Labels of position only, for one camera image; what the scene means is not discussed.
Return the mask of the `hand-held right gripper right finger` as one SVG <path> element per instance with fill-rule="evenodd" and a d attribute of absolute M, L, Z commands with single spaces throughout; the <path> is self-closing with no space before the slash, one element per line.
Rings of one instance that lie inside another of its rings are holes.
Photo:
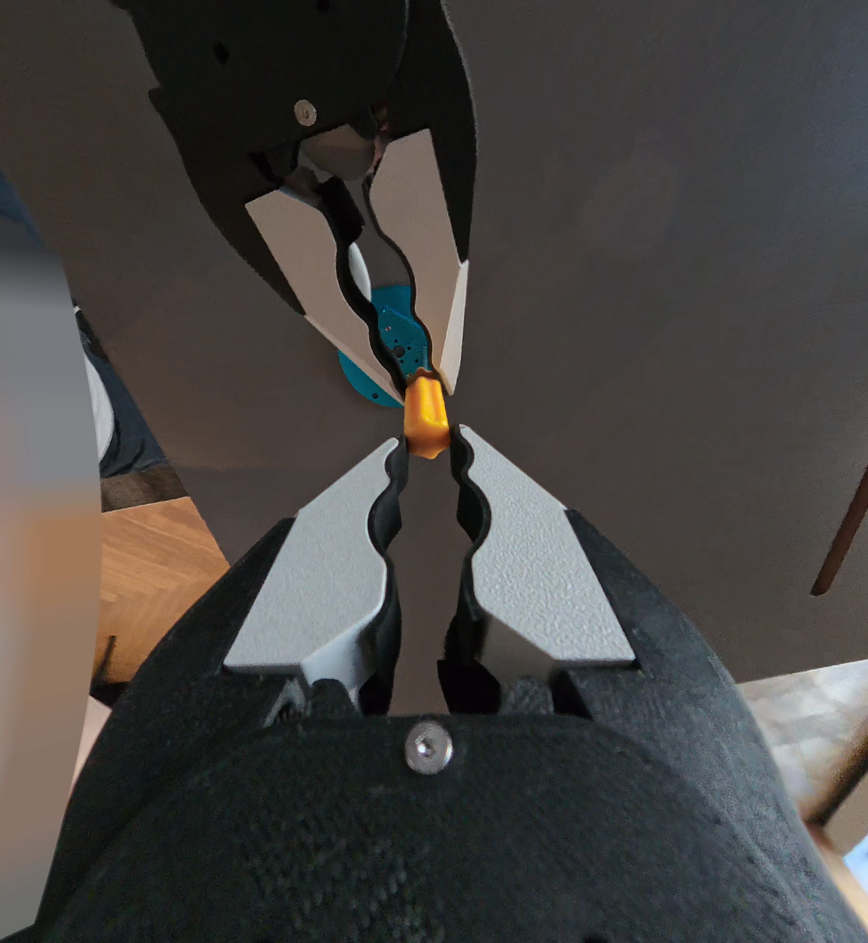
<path fill-rule="evenodd" d="M 499 682 L 635 655 L 568 509 L 475 431 L 452 430 L 458 521 L 473 545 L 445 654 Z"/>

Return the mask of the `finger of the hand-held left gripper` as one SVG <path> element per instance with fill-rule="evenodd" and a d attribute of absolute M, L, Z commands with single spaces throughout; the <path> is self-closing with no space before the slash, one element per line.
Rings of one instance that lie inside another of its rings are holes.
<path fill-rule="evenodd" d="M 456 246 L 428 129 L 391 141 L 369 187 L 380 233 L 404 258 L 431 369 L 453 395 L 461 367 L 469 262 Z"/>
<path fill-rule="evenodd" d="M 382 342 L 379 317 L 358 287 L 349 249 L 315 206 L 285 191 L 245 205 L 306 320 L 398 403 L 404 379 Z"/>

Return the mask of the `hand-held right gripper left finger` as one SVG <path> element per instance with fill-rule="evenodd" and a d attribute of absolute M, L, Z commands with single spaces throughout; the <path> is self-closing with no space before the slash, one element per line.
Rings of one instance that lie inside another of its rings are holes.
<path fill-rule="evenodd" d="M 387 550 L 407 465 L 406 442 L 387 439 L 299 510 L 226 668 L 392 691 L 401 613 Z"/>

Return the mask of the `blue disc with square bracket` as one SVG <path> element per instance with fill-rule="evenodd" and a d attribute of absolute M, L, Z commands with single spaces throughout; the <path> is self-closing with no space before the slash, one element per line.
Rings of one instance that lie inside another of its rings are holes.
<path fill-rule="evenodd" d="M 428 338 L 423 327 L 411 314 L 410 286 L 373 288 L 371 301 L 379 316 L 382 340 L 398 361 L 404 378 L 409 379 L 418 370 L 428 371 Z M 380 407 L 400 408 L 400 404 L 392 396 L 342 352 L 338 352 L 338 360 L 346 380 L 360 396 Z"/>

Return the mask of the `yellow screwdriver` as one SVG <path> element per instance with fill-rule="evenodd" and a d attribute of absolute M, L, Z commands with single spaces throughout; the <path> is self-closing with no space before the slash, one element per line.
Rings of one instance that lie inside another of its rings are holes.
<path fill-rule="evenodd" d="M 451 444 L 450 423 L 440 379 L 419 370 L 404 396 L 404 435 L 408 450 L 427 459 L 437 457 Z"/>

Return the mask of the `grey desk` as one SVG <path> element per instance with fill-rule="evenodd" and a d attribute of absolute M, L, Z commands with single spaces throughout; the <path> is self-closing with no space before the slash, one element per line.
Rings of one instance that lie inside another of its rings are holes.
<path fill-rule="evenodd" d="M 868 2 L 451 2 L 479 131 L 453 421 L 737 678 L 868 658 Z M 0 164 L 225 555 L 397 432 L 208 220 L 128 15 L 0 2 Z"/>

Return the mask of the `person's white shirt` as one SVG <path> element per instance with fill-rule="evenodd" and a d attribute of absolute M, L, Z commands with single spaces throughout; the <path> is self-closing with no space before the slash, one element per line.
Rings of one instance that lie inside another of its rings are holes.
<path fill-rule="evenodd" d="M 104 380 L 104 374 L 107 369 L 106 362 L 95 353 L 93 343 L 81 324 L 81 308 L 74 301 L 72 301 L 72 305 L 80 331 L 81 344 L 85 358 L 87 382 L 95 421 L 98 463 L 103 467 L 110 452 L 116 427 L 110 392 Z"/>

